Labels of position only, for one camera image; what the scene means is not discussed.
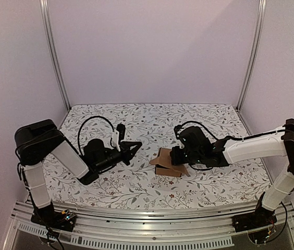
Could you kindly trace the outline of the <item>brown cardboard box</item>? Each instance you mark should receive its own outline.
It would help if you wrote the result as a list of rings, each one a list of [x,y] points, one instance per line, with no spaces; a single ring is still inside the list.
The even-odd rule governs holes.
[[[149,161],[150,165],[155,166],[155,174],[168,177],[190,176],[185,165],[173,165],[170,157],[169,148],[159,148],[157,156]]]

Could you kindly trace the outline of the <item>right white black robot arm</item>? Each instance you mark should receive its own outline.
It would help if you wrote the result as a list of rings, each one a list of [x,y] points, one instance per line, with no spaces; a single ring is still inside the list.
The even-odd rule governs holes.
[[[261,227],[269,220],[269,211],[274,211],[294,190],[294,119],[287,119],[283,126],[264,133],[242,138],[228,135],[213,143],[203,133],[204,128],[199,122],[194,122],[186,129],[181,125],[175,126],[174,133],[180,144],[170,151],[173,165],[201,164],[212,169],[248,159],[273,156],[288,158],[288,165],[261,196],[258,209],[250,215],[250,223],[254,227]]]

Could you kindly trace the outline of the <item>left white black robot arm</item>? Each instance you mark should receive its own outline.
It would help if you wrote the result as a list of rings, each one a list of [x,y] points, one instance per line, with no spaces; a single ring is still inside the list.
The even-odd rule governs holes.
[[[20,177],[38,209],[37,217],[46,226],[53,226],[58,216],[51,210],[52,199],[46,187],[44,160],[49,155],[53,156],[81,184],[89,185],[118,163],[130,165],[142,147],[141,142],[124,141],[126,127],[123,124],[111,126],[111,130],[110,147],[106,147],[101,139],[92,139],[86,146],[74,147],[51,119],[32,123],[15,132]]]

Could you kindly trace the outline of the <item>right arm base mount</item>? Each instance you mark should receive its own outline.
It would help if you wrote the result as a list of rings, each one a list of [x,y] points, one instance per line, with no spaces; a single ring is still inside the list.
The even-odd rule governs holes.
[[[253,230],[276,222],[275,211],[267,210],[261,206],[257,207],[253,212],[232,217],[232,226],[236,232]]]

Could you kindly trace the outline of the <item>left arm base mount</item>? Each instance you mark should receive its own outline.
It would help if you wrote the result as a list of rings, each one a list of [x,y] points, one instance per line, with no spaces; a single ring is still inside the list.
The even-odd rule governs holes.
[[[36,207],[31,217],[31,222],[49,228],[72,232],[76,219],[77,214],[75,212],[69,209],[55,211],[53,204],[50,204],[44,208]]]

